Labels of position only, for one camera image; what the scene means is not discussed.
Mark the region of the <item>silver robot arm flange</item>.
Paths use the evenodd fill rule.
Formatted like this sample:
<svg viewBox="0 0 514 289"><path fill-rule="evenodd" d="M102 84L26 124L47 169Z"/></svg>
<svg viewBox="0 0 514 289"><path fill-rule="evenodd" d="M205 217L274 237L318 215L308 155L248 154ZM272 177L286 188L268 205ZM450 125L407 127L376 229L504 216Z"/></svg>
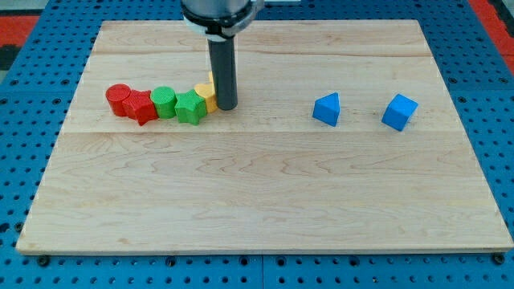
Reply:
<svg viewBox="0 0 514 289"><path fill-rule="evenodd" d="M224 42L245 30L264 0L181 0L185 24L210 41Z"/></svg>

